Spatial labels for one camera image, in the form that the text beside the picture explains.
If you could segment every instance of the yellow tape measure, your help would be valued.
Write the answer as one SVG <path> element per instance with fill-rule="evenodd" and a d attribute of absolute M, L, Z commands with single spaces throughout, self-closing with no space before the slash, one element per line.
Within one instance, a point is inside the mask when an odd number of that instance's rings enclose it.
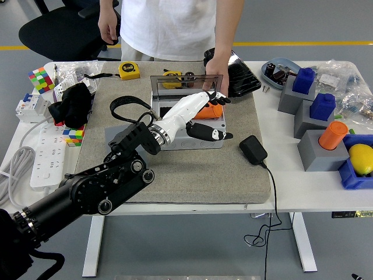
<path fill-rule="evenodd" d="M 163 76 L 181 76 L 181 72 L 180 71 L 165 71 L 165 73 L 163 73 Z M 166 88 L 166 89 L 177 89 L 177 88 L 182 88 L 182 84 L 181 84 L 181 78 L 177 78 L 180 82 L 165 82 L 165 83 L 162 83 L 162 85 Z"/>
<path fill-rule="evenodd" d="M 132 80 L 140 78 L 139 66 L 132 61 L 123 62 L 119 66 L 118 70 L 122 80 Z"/>

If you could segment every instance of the white t-shirt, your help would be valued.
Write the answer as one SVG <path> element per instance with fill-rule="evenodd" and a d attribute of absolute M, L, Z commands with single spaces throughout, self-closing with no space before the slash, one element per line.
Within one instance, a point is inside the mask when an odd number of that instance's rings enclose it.
<path fill-rule="evenodd" d="M 215 46 L 216 0 L 123 0 L 121 37 L 163 60 L 197 61 Z"/>

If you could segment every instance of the gray felt mat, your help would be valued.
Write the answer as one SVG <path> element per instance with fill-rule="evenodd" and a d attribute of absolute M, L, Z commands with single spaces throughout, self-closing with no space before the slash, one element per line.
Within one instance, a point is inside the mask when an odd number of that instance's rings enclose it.
<path fill-rule="evenodd" d="M 102 72 L 118 73 L 120 62 L 106 62 Z M 98 86 L 79 156 L 77 172 L 103 162 L 107 154 L 104 129 L 126 124 L 112 117 L 110 103 L 123 95 L 133 95 L 150 103 L 150 76 L 162 75 L 163 69 L 205 73 L 202 62 L 138 62 L 141 78 L 120 80 L 102 78 Z M 252 166 L 238 147 L 249 135 L 261 139 L 252 94 L 232 99 L 226 105 L 227 132 L 234 138 L 224 141 L 221 149 L 162 151 L 147 158 L 156 178 L 130 202 L 165 202 L 198 204 L 258 204 L 270 195 L 266 170 Z M 115 111 L 138 119 L 145 112 L 140 105 L 121 106 Z"/>

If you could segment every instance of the yellow floor line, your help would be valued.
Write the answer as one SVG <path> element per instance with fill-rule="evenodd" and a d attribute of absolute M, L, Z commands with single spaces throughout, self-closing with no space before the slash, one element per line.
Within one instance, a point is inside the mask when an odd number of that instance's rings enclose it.
<path fill-rule="evenodd" d="M 294 41 L 294 42 L 235 42 L 235 47 L 275 47 L 275 46 L 371 46 L 373 41 Z M 121 48 L 120 44 L 108 45 L 108 48 Z M 29 50 L 22 45 L 0 45 L 0 51 Z"/>
<path fill-rule="evenodd" d="M 296 41 L 296 42 L 235 42 L 235 47 L 268 46 L 370 46 L 373 41 Z"/>

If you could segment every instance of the orange object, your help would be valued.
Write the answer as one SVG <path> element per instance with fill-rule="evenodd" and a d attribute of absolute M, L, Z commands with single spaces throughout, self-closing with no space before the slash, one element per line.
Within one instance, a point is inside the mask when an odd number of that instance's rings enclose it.
<path fill-rule="evenodd" d="M 223 114 L 223 106 L 212 105 L 209 103 L 209 107 L 203 108 L 198 114 L 193 118 L 194 120 L 204 120 L 206 118 L 219 118 Z"/>
<path fill-rule="evenodd" d="M 341 121 L 332 121 L 319 138 L 319 144 L 326 150 L 334 150 L 349 132 L 349 128 Z"/>

